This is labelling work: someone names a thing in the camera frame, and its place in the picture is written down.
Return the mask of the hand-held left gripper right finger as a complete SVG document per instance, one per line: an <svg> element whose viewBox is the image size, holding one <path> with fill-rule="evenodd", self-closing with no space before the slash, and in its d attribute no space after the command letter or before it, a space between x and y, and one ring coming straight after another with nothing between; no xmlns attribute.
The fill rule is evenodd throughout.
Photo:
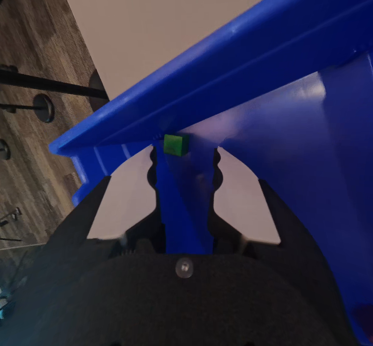
<svg viewBox="0 0 373 346"><path fill-rule="evenodd" d="M213 210L246 240L279 245L281 238L259 179L243 162L217 147L217 170L222 175L213 195Z"/></svg>

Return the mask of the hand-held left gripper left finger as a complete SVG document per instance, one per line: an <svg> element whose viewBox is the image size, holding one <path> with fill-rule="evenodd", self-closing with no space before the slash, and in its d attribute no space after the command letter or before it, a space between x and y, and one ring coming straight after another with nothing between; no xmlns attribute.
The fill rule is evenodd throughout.
<svg viewBox="0 0 373 346"><path fill-rule="evenodd" d="M157 150L149 145L111 175L88 239L119 239L157 208Z"/></svg>

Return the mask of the green cube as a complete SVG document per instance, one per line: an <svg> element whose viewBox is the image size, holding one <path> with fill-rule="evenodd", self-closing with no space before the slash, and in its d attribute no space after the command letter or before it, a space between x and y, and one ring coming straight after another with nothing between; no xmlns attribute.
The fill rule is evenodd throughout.
<svg viewBox="0 0 373 346"><path fill-rule="evenodd" d="M189 135L165 134L163 152L172 156L185 156L189 152L189 138Z"/></svg>

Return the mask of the blue plastic object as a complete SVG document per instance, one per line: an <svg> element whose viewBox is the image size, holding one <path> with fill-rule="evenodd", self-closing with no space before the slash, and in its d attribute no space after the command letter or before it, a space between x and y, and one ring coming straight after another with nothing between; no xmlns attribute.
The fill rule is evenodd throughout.
<svg viewBox="0 0 373 346"><path fill-rule="evenodd" d="M262 0L50 144L77 206L149 144L168 253L210 254L214 149L264 180L313 237L342 300L340 343L372 345L372 0ZM165 134L189 152L163 152Z"/></svg>

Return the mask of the black desk foot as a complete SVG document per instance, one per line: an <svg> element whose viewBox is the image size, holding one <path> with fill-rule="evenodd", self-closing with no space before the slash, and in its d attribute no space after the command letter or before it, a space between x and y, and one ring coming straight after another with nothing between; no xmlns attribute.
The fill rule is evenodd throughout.
<svg viewBox="0 0 373 346"><path fill-rule="evenodd" d="M0 83L1 85L7 86L57 92L74 96L85 96L109 101L107 93L104 90L22 74L4 64L0 66Z"/></svg>

